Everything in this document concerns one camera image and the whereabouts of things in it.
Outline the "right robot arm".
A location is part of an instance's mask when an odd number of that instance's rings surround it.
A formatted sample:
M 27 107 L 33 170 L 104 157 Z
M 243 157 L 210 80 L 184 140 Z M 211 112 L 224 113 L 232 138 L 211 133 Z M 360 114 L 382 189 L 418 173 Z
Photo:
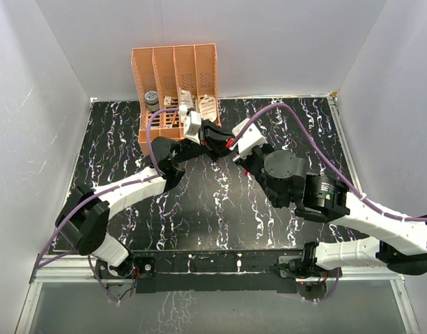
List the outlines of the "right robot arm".
M 315 223 L 333 223 L 366 234 L 341 243 L 311 241 L 302 256 L 278 267 L 298 278 L 339 267 L 386 267 L 409 276 L 427 273 L 427 217 L 409 221 L 386 209 L 372 210 L 347 185 L 326 175 L 310 174 L 305 160 L 264 144 L 234 162 L 261 186 L 273 207 L 295 205 L 295 215 Z

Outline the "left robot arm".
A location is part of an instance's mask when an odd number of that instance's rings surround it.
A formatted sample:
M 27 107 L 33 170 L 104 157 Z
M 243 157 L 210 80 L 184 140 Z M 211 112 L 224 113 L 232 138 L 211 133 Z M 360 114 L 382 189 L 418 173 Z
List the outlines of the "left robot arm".
M 185 174 L 181 164 L 208 155 L 213 161 L 230 153 L 235 134 L 209 120 L 200 128 L 189 126 L 184 139 L 158 136 L 150 143 L 150 163 L 129 177 L 92 189 L 77 186 L 56 220 L 59 234 L 79 255 L 92 255 L 106 262 L 114 276 L 132 274 L 134 256 L 127 246 L 108 232 L 108 222 L 126 208 L 174 189 Z

